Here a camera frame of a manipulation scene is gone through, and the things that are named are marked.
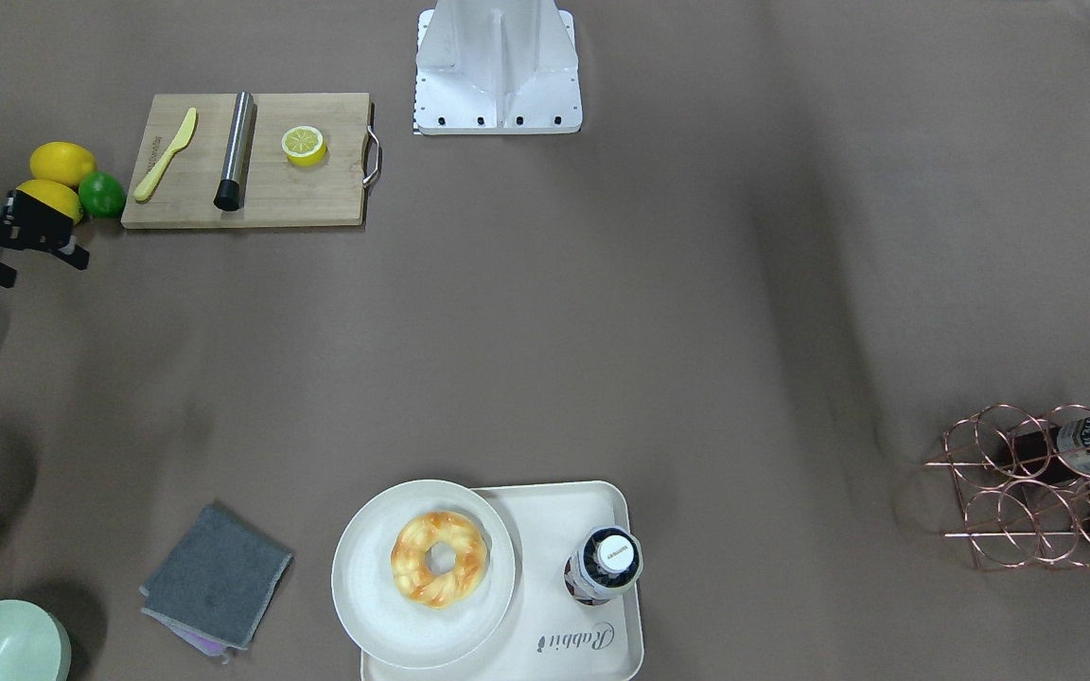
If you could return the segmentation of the glazed yellow donut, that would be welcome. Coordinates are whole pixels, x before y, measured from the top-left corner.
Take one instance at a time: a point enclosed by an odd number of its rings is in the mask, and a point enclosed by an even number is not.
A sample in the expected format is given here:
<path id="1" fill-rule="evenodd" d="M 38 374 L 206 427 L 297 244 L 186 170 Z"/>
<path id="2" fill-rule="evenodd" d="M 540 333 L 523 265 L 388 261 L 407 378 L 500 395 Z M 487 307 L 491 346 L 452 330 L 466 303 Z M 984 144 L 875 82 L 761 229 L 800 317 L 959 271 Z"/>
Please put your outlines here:
<path id="1" fill-rule="evenodd" d="M 390 552 L 398 594 L 431 609 L 447 609 L 477 589 L 487 573 L 488 548 L 470 516 L 435 510 L 398 531 Z"/>

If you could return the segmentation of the white round plate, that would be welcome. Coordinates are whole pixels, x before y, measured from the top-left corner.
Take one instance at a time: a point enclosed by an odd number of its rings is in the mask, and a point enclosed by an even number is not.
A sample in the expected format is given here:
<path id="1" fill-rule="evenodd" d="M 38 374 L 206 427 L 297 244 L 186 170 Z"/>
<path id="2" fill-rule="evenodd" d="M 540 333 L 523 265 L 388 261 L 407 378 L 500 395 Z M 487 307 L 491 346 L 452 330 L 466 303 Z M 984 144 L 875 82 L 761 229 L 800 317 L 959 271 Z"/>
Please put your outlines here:
<path id="1" fill-rule="evenodd" d="M 447 609 L 402 598 L 391 577 L 398 531 L 428 512 L 470 516 L 488 548 L 481 585 Z M 496 633 L 518 573 L 510 531 L 487 500 L 450 481 L 408 481 L 379 492 L 347 523 L 334 556 L 334 606 L 346 633 L 373 658 L 403 669 L 436 669 L 459 662 Z"/>

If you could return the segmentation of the cream rectangular tray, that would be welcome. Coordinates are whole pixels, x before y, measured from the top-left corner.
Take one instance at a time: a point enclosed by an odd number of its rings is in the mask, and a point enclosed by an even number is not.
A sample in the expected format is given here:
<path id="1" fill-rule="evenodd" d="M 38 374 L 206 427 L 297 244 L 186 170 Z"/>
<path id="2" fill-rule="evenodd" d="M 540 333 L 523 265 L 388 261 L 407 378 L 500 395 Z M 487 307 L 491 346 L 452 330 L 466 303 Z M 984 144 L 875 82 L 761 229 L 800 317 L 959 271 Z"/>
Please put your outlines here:
<path id="1" fill-rule="evenodd" d="M 644 661 L 639 594 L 601 606 L 572 599 L 564 561 L 588 531 L 630 528 L 623 492 L 606 481 L 477 487 L 502 518 L 519 574 L 501 625 L 473 654 L 437 669 L 407 670 L 360 655 L 362 680 L 631 680 Z"/>

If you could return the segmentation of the dark drink bottle on tray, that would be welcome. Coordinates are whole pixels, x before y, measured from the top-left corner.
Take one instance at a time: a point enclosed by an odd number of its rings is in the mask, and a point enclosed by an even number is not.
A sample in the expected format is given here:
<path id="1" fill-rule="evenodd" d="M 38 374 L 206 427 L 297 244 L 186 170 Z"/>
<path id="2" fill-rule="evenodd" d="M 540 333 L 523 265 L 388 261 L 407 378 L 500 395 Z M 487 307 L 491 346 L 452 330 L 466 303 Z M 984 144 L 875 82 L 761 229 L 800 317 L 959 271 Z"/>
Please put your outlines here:
<path id="1" fill-rule="evenodd" d="M 592 528 L 564 566 L 564 586 L 585 606 L 621 598 L 644 569 L 635 535 L 619 525 Z"/>

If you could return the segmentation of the yellow lemon front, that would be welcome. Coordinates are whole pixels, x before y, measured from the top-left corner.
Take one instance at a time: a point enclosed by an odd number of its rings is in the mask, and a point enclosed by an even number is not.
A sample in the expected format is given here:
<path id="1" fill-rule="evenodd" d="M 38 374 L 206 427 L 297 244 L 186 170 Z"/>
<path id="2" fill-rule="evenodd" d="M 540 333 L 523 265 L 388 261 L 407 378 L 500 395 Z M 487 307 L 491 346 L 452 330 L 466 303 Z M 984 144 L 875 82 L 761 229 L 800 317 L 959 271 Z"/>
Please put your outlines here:
<path id="1" fill-rule="evenodd" d="M 51 180 L 27 180 L 16 186 L 23 194 L 41 202 L 44 205 L 53 208 L 58 212 L 72 219 L 74 224 L 82 221 L 83 208 L 78 200 L 77 191 L 69 189 L 68 185 Z"/>

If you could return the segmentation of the yellow lemon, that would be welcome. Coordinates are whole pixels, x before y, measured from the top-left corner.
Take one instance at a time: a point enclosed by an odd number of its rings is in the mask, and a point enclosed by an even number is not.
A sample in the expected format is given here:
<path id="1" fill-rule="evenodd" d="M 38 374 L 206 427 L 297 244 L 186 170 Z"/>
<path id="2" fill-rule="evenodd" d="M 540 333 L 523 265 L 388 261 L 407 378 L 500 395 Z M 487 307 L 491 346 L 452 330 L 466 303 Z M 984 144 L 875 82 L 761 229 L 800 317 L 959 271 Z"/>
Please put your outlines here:
<path id="1" fill-rule="evenodd" d="M 51 180 L 27 180 L 16 186 L 23 194 L 41 202 L 44 205 L 53 208 L 58 212 L 72 219 L 74 224 L 82 221 L 83 208 L 78 200 L 77 191 L 69 189 L 68 185 Z"/>
<path id="2" fill-rule="evenodd" d="M 69 141 L 51 141 L 36 147 L 27 166 L 35 180 L 60 183 L 68 189 L 78 189 L 86 177 L 97 171 L 95 155 Z"/>

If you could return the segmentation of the yellow lemon rear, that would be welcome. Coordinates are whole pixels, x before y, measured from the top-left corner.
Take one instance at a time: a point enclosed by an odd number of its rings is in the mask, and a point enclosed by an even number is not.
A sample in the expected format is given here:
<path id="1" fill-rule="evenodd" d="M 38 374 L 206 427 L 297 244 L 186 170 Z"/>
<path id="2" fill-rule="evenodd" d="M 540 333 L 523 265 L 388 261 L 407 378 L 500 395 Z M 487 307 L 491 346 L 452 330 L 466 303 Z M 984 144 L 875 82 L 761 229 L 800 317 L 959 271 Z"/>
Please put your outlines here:
<path id="1" fill-rule="evenodd" d="M 36 147 L 27 166 L 35 180 L 60 183 L 68 189 L 78 189 L 86 177 L 97 171 L 95 155 L 69 141 L 51 141 Z"/>

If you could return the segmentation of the green lime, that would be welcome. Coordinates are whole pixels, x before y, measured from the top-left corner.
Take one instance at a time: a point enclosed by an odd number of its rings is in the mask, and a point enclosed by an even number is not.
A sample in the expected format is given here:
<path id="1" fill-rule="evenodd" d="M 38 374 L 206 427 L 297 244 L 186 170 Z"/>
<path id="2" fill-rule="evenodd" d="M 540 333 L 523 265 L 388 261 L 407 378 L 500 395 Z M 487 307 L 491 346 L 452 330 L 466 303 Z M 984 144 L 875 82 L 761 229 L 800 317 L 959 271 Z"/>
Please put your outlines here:
<path id="1" fill-rule="evenodd" d="M 78 182 L 78 203 L 90 218 L 120 218 L 128 203 L 126 191 L 114 177 L 95 171 Z"/>

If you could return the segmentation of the yellow plastic knife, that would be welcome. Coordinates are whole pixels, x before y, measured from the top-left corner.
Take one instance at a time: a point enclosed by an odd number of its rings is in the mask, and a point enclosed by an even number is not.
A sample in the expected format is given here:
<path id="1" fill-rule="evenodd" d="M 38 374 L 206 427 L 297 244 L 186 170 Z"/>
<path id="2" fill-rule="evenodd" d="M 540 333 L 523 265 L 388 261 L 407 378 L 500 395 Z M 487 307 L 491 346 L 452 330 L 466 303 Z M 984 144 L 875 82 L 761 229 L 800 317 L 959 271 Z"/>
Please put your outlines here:
<path id="1" fill-rule="evenodd" d="M 190 146 L 191 139 L 193 139 L 196 126 L 198 126 L 199 113 L 198 109 L 195 107 L 187 108 L 185 112 L 185 119 L 182 120 L 181 125 L 177 130 L 170 143 L 159 155 L 159 158 L 152 165 L 152 168 L 147 172 L 146 177 L 140 181 L 138 185 L 133 190 L 132 197 L 135 202 L 144 203 L 152 198 L 152 194 L 157 189 L 157 185 L 164 180 L 164 174 L 173 160 L 174 156 L 182 150 L 185 150 Z"/>

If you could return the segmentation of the wooden cutting board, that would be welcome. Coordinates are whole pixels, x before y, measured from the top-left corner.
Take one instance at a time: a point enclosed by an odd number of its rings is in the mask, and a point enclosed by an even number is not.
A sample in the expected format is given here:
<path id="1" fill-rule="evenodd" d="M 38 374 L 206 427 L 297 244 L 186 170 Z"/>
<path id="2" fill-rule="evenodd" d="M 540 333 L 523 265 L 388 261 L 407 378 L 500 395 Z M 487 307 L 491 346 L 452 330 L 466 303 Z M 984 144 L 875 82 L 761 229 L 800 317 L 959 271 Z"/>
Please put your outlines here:
<path id="1" fill-rule="evenodd" d="M 242 206 L 221 211 L 213 199 L 228 151 L 234 94 L 159 94 L 152 100 L 130 189 L 164 155 L 187 109 L 198 112 L 187 147 L 166 168 L 150 199 L 129 199 L 121 223 L 133 230 L 359 227 L 366 211 L 367 161 L 379 158 L 370 137 L 373 102 L 367 92 L 298 92 L 255 95 L 254 142 Z M 286 130 L 310 125 L 325 136 L 320 165 L 286 159 Z"/>

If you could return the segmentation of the half lemon slice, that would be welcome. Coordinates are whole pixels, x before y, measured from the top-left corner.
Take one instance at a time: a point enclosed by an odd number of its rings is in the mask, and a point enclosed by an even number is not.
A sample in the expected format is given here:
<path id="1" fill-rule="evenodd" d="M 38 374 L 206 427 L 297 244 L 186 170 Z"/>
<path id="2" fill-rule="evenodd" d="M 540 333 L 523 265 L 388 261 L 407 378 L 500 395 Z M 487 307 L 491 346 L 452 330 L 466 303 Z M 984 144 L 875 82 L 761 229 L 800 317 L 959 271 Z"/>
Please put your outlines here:
<path id="1" fill-rule="evenodd" d="M 299 167 L 320 165 L 328 151 L 325 135 L 319 129 L 310 125 L 298 125 L 286 130 L 280 146 L 286 160 Z"/>

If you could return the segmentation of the green bowl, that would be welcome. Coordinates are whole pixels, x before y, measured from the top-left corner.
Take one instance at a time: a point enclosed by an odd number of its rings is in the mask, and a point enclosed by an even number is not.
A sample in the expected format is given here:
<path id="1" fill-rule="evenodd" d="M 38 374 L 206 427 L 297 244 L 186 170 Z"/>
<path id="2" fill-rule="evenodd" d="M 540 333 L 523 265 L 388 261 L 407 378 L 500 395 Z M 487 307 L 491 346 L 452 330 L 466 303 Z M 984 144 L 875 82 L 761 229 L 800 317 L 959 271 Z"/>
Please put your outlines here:
<path id="1" fill-rule="evenodd" d="M 0 680 L 65 680 L 72 659 L 56 617 L 35 603 L 0 601 Z"/>

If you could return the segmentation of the grey folded cloth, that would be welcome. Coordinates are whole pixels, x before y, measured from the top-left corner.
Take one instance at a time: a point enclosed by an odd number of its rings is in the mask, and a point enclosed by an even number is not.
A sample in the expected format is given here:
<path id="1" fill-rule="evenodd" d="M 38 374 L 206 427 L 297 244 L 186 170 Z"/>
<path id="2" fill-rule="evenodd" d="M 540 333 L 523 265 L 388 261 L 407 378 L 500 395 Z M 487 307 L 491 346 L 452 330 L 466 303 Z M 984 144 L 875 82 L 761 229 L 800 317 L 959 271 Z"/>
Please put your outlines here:
<path id="1" fill-rule="evenodd" d="M 291 559 L 289 548 L 211 501 L 140 585 L 140 611 L 228 662 L 251 646 Z"/>

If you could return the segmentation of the bottle in rack upper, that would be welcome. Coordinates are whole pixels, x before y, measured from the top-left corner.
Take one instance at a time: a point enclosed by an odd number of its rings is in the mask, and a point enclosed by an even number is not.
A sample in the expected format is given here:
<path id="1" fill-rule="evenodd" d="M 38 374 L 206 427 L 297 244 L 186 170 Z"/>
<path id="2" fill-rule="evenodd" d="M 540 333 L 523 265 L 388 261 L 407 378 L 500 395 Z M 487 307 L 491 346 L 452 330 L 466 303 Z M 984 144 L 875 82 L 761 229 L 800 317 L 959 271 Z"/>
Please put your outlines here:
<path id="1" fill-rule="evenodd" d="M 1046 484 L 1068 484 L 1090 476 L 1090 415 L 1047 431 L 1015 437 L 1002 462 Z"/>

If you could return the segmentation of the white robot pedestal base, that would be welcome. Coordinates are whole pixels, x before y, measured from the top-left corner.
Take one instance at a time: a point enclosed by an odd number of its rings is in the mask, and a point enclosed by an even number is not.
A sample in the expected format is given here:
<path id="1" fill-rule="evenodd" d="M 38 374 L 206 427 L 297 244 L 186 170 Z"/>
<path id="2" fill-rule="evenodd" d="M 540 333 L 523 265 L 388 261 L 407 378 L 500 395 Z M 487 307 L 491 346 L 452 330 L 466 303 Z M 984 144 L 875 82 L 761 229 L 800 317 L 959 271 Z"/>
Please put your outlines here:
<path id="1" fill-rule="evenodd" d="M 438 1 L 417 16 L 415 66 L 417 134 L 583 127 L 574 19 L 554 1 Z"/>

